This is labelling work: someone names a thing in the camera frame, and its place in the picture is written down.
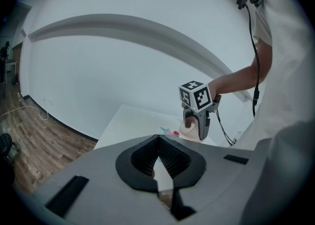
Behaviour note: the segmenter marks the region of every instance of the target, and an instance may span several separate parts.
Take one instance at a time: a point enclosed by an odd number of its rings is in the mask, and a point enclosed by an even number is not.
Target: person in black clothing
[[[7,50],[10,46],[9,41],[0,50],[0,83],[4,83],[5,60],[8,57]]]

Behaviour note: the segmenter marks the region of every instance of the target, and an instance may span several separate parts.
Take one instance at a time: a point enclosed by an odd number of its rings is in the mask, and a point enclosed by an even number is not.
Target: cable
[[[216,115],[217,115],[219,124],[220,124],[220,126],[221,126],[221,129],[222,129],[222,132],[223,132],[223,134],[224,134],[224,136],[225,136],[226,141],[228,142],[228,144],[229,144],[230,146],[233,146],[233,145],[235,144],[235,142],[233,142],[233,141],[231,140],[231,138],[229,138],[229,136],[226,134],[226,132],[225,132],[223,126],[222,126],[222,123],[221,123],[221,119],[220,119],[219,111],[218,111],[218,110],[216,110]]]
[[[247,4],[245,4],[245,7],[248,11],[248,16],[250,18],[250,35],[251,35],[251,40],[252,40],[252,46],[254,48],[254,52],[255,52],[255,57],[256,57],[256,61],[257,61],[257,82],[256,82],[256,86],[255,86],[255,91],[254,91],[254,96],[252,99],[252,114],[255,117],[255,106],[257,105],[257,101],[259,98],[259,90],[258,90],[258,85],[259,85],[259,76],[260,76],[260,63],[259,63],[259,57],[258,57],[258,52],[254,43],[254,40],[252,39],[252,20],[251,20],[251,13],[250,10],[248,9]]]
[[[9,113],[11,113],[11,112],[13,112],[13,111],[16,111],[16,110],[22,109],[22,108],[26,108],[26,107],[36,109],[36,110],[38,111],[38,116],[39,116],[39,118],[40,118],[41,120],[47,121],[47,120],[49,119],[49,115],[48,115],[48,112],[47,112],[47,111],[46,111],[46,113],[47,113],[47,119],[42,119],[42,117],[40,116],[39,109],[36,108],[36,107],[33,107],[33,106],[23,106],[23,107],[19,107],[19,108],[13,109],[13,110],[11,110],[11,111],[9,111],[9,112],[6,112],[6,113],[2,114],[0,117],[3,117],[3,116],[6,115],[6,114],[9,114]]]

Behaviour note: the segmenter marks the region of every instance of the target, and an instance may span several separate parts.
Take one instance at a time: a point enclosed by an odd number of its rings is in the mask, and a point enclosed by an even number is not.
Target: black and white cube
[[[208,84],[196,81],[179,86],[181,101],[196,113],[212,104]]]

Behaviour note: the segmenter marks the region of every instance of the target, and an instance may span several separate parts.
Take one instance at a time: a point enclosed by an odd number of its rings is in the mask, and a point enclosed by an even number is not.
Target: black cable
[[[221,119],[220,119],[219,111],[218,111],[218,110],[216,110],[216,115],[217,115],[219,124],[220,124],[220,126],[221,126],[221,129],[222,129],[222,132],[223,132],[223,134],[224,134],[224,136],[225,136],[226,141],[228,142],[228,144],[229,144],[230,146],[233,146],[233,144],[235,144],[235,142],[233,142],[233,141],[231,140],[231,138],[229,138],[229,136],[226,134],[226,132],[225,132],[223,126],[222,126],[222,123],[221,123]]]
[[[248,9],[247,4],[245,4],[245,7],[248,11],[248,15],[250,18],[250,35],[251,35],[251,40],[252,40],[252,46],[254,48],[255,51],[255,57],[256,57],[256,61],[257,61],[257,82],[256,82],[256,86],[255,86],[255,91],[254,91],[254,96],[252,99],[252,114],[255,117],[255,106],[257,105],[257,101],[259,98],[259,90],[258,90],[258,85],[259,85],[259,76],[260,76],[260,63],[259,63],[259,57],[258,57],[258,52],[254,43],[254,40],[252,39],[252,20],[251,20],[251,13],[250,10]]]

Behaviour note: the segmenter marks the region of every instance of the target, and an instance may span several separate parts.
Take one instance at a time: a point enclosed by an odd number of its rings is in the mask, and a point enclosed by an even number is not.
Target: person
[[[5,45],[0,50],[0,83],[4,83],[4,75],[5,75],[5,60],[8,57],[7,50],[10,46],[9,41],[5,43]]]
[[[253,150],[278,131],[314,116],[314,34],[296,0],[263,0],[255,10],[253,37],[260,62],[259,83],[264,95],[252,123],[233,147]],[[255,87],[257,63],[208,84],[211,95]]]

